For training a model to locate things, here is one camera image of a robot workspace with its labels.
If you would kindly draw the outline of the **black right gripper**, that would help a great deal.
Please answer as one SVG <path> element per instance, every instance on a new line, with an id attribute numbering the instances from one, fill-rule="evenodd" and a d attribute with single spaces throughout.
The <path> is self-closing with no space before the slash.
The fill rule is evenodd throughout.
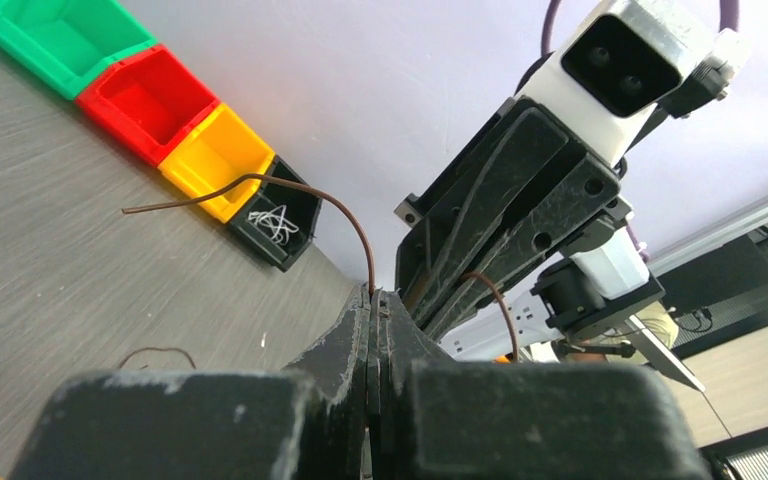
<path id="1" fill-rule="evenodd" d="M 395 287 L 438 340 L 550 257 L 620 191 L 614 169 L 543 106 L 510 98 L 420 195 L 400 204 L 411 230 Z"/>

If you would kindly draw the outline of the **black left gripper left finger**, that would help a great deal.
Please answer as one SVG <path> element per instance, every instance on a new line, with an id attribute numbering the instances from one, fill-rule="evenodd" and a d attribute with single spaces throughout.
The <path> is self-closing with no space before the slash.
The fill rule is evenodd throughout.
<path id="1" fill-rule="evenodd" d="M 353 289 L 278 371 L 86 372 L 52 394 L 14 479 L 357 479 L 370 320 Z"/>

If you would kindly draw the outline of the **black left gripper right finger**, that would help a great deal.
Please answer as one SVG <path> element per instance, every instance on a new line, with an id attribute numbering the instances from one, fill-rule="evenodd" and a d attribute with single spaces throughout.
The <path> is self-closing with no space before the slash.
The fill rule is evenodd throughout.
<path id="1" fill-rule="evenodd" d="M 399 297 L 372 300 L 377 479 L 706 479 L 660 376 L 628 364 L 457 362 Z"/>

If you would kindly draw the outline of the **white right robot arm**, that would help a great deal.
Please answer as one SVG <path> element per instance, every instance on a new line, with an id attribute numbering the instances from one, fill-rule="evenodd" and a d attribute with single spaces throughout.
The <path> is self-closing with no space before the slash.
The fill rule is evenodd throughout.
<path id="1" fill-rule="evenodd" d="M 409 232 L 395 285 L 430 337 L 473 317 L 492 290 L 535 274 L 531 292 L 549 311 L 540 341 L 575 350 L 615 331 L 663 375 L 702 389 L 643 324 L 643 308 L 664 290 L 629 237 L 619 175 L 545 107 L 507 100 L 397 212 Z"/>

